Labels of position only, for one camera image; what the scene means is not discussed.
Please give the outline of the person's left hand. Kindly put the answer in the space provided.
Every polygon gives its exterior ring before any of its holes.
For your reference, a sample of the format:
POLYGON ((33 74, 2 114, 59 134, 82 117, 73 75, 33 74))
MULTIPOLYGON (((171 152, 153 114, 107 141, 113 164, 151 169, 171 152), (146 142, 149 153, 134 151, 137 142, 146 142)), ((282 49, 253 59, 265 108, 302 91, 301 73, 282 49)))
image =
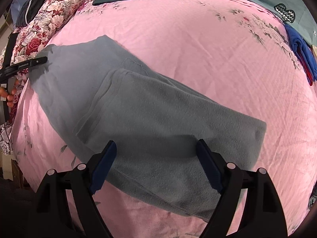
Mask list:
POLYGON ((14 79, 14 85, 10 92, 7 92, 2 86, 0 90, 0 95, 2 98, 5 98, 7 101, 7 106, 12 108, 14 106, 14 96, 17 93, 17 87, 19 86, 19 80, 14 79))

